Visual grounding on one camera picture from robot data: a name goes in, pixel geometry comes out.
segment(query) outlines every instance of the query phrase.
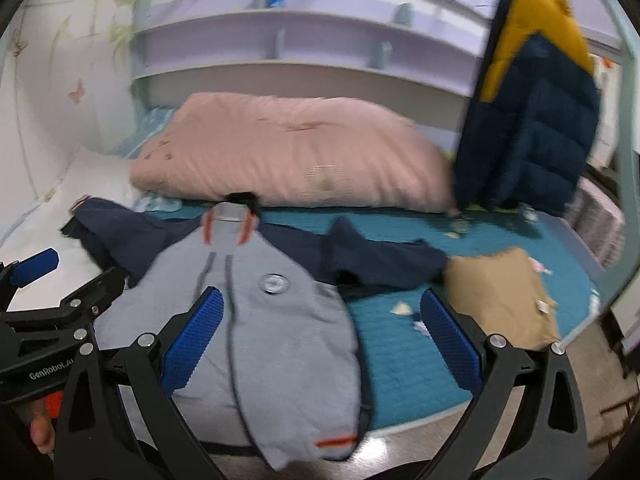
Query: floor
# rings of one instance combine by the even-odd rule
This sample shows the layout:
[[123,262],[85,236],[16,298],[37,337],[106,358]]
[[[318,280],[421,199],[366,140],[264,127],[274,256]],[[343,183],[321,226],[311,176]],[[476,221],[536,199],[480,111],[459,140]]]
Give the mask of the floor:
[[[600,328],[588,327],[567,349],[580,389],[587,421],[589,439],[604,434],[620,424],[615,415],[600,416],[600,410],[638,391],[635,377],[622,378],[622,370],[615,355],[609,351]],[[504,416],[494,434],[480,465],[491,463],[500,453],[522,391],[514,390]],[[215,457],[216,463],[229,478],[239,480],[364,480],[396,465],[432,458],[449,436],[462,413],[448,416],[421,428],[385,438],[370,438],[348,462],[297,463],[275,473],[257,458]],[[590,450],[592,470],[604,460],[607,446]]]

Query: jacket logo patch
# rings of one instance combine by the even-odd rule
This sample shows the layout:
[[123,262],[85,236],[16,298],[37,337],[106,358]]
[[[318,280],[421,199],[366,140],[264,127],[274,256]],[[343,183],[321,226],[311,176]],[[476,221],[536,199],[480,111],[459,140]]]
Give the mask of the jacket logo patch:
[[265,274],[260,278],[260,288],[267,294],[282,294],[289,288],[289,280],[280,274]]

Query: metal bolt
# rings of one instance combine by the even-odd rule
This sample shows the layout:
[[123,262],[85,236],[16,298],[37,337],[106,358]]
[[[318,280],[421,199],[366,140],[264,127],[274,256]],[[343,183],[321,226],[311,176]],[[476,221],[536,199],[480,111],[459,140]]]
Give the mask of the metal bolt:
[[564,355],[564,345],[562,343],[551,343],[551,351],[556,355]]
[[84,328],[79,328],[74,332],[74,339],[78,339],[78,341],[82,341],[86,337],[86,330]]
[[500,334],[493,334],[489,338],[489,343],[495,348],[504,348],[505,346],[507,346],[507,340]]
[[140,346],[149,347],[156,340],[156,336],[153,334],[143,334],[138,338],[138,344]]
[[93,351],[94,351],[94,346],[91,343],[84,343],[80,347],[80,353],[82,355],[89,355]]

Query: pink blanket on adjacent bed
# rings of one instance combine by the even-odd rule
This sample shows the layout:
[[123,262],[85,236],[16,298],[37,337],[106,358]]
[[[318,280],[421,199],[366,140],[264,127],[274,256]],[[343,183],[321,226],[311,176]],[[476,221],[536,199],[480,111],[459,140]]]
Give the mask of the pink blanket on adjacent bed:
[[144,145],[131,182],[211,201],[253,191],[266,206],[453,204],[449,163],[414,123],[349,98],[194,94]]

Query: yellow and navy puffer jacket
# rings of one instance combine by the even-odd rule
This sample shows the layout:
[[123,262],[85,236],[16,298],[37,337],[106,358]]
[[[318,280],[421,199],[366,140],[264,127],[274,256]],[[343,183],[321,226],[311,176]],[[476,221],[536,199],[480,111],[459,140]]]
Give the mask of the yellow and navy puffer jacket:
[[526,203],[561,216],[600,97],[566,0],[500,0],[454,163],[458,207]]

